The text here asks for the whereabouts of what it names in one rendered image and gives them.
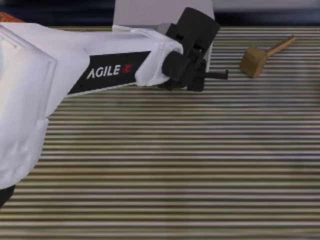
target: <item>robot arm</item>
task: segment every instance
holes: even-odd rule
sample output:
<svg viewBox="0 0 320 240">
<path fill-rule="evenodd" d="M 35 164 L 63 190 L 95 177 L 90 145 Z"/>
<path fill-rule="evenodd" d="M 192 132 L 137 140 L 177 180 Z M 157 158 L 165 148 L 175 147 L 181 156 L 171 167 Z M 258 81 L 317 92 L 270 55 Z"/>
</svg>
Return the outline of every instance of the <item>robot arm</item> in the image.
<svg viewBox="0 0 320 240">
<path fill-rule="evenodd" d="M 71 32 L 34 23 L 0 24 L 0 190 L 15 185 L 40 158 L 48 117 L 67 96 L 136 84 L 202 91 L 204 55 L 219 25 L 186 8 L 163 35 Z"/>
</svg>

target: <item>striped surface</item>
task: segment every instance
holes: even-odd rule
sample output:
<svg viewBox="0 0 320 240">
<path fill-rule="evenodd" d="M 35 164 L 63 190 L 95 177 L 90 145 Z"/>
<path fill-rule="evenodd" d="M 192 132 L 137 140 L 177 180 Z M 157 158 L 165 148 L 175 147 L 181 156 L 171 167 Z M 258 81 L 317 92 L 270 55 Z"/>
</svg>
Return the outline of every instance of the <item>striped surface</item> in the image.
<svg viewBox="0 0 320 240">
<path fill-rule="evenodd" d="M 1 240 L 320 238 L 320 28 L 223 28 L 202 93 L 125 87 L 66 99 Z M 271 47 L 259 79 L 238 65 Z"/>
</svg>

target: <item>mallet handle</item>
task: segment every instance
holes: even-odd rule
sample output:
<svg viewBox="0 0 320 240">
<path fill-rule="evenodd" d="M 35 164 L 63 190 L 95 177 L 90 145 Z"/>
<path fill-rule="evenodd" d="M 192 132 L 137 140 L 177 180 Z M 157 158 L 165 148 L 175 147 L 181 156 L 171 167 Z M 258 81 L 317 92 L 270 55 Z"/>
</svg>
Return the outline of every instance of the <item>mallet handle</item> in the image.
<svg viewBox="0 0 320 240">
<path fill-rule="evenodd" d="M 296 37 L 294 35 L 289 36 L 288 38 L 282 40 L 277 45 L 271 47 L 269 50 L 266 51 L 266 54 L 268 57 L 276 54 L 277 52 L 281 51 L 282 49 L 285 49 L 290 44 L 292 44 L 296 40 Z"/>
</svg>

